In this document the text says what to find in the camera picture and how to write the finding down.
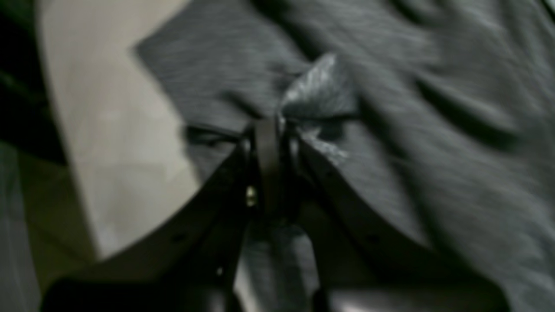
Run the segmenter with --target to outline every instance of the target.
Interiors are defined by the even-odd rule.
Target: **wrinkled cloth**
[[[232,132],[274,116],[296,79],[337,55],[356,117],[315,135],[345,152],[350,185],[399,231],[495,281],[512,311],[553,311],[553,16],[540,0],[196,0],[138,53],[187,124]],[[188,155],[206,178],[232,147]],[[306,310],[315,277],[288,276],[311,265],[310,244],[272,231],[246,244],[257,291],[268,310]]]

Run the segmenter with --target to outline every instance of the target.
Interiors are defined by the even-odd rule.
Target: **beige surface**
[[[134,45],[184,0],[43,0],[39,33],[52,103],[97,254],[170,217],[198,185],[181,121]]]

